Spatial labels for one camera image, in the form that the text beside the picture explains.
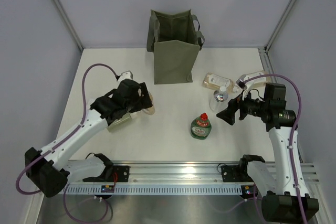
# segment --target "bag strap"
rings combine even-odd
[[[193,19],[193,21],[197,21],[197,23],[198,23],[198,30],[197,31],[199,31],[200,28],[201,28],[201,25],[200,25],[200,22],[198,21],[197,16],[195,14],[193,14],[193,15],[191,15],[191,18]]]
[[[154,51],[154,43],[159,41],[160,22],[157,16],[153,13],[149,19],[149,31],[147,38],[147,51]]]
[[[197,43],[200,46],[200,51],[201,51],[202,47],[203,47],[203,44],[205,42],[205,38],[204,38],[204,36],[203,36],[203,34],[202,34],[201,31],[197,31],[196,32],[196,36],[197,36]]]

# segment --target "table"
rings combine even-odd
[[[72,159],[83,159],[90,152],[103,153],[113,161],[151,162],[233,162],[244,154],[262,156],[274,162],[271,141],[261,119],[252,116],[230,126],[209,108],[212,90],[201,86],[208,72],[237,80],[242,74],[263,69],[257,49],[204,48],[192,70],[193,83],[154,85],[153,53],[143,48],[85,49],[72,85],[58,132],[73,126],[82,115],[81,79],[94,63],[105,63],[117,74],[131,70],[137,82],[145,82],[153,94],[155,114],[139,113],[135,119],[116,128],[103,130],[79,149]],[[116,88],[111,71],[93,68],[86,79],[87,101],[93,102]],[[196,140],[190,136],[190,124],[206,112],[213,126],[210,136]]]

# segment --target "red bottle cap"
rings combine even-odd
[[[208,115],[207,115],[206,113],[203,113],[203,114],[201,115],[201,120],[202,120],[202,121],[206,121],[206,120],[208,120]]]

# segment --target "robotic arm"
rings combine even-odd
[[[267,83],[264,98],[252,99],[251,92],[242,81],[237,82],[243,92],[228,103],[228,107],[217,114],[230,125],[235,123],[235,113],[239,110],[239,120],[247,115],[261,118],[272,142],[276,163],[276,181],[269,173],[265,161],[260,156],[244,155],[240,159],[237,170],[250,177],[258,187],[262,198],[262,215],[266,221],[281,223],[301,223],[298,197],[301,197],[306,219],[312,218],[319,210],[317,199],[309,196],[302,176],[297,147],[297,130],[293,135],[293,143],[289,145],[290,133],[296,115],[286,110],[286,87],[282,84]],[[296,186],[290,159],[290,148],[293,149],[294,163],[299,185]]]
[[[33,147],[25,153],[26,167],[48,151],[50,154],[33,165],[26,175],[46,195],[58,194],[67,183],[96,178],[102,181],[113,181],[113,162],[103,154],[81,161],[69,161],[72,155],[88,140],[101,130],[107,128],[115,120],[126,113],[148,109],[153,104],[146,84],[132,80],[132,73],[125,72],[118,80],[119,86],[102,97],[97,98],[87,110],[85,121],[80,121],[61,137],[44,146],[40,151]],[[80,125],[78,131],[55,149],[65,137]]]

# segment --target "green bottle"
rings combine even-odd
[[[204,140],[209,136],[211,128],[207,114],[203,113],[191,123],[191,136],[196,139]]]

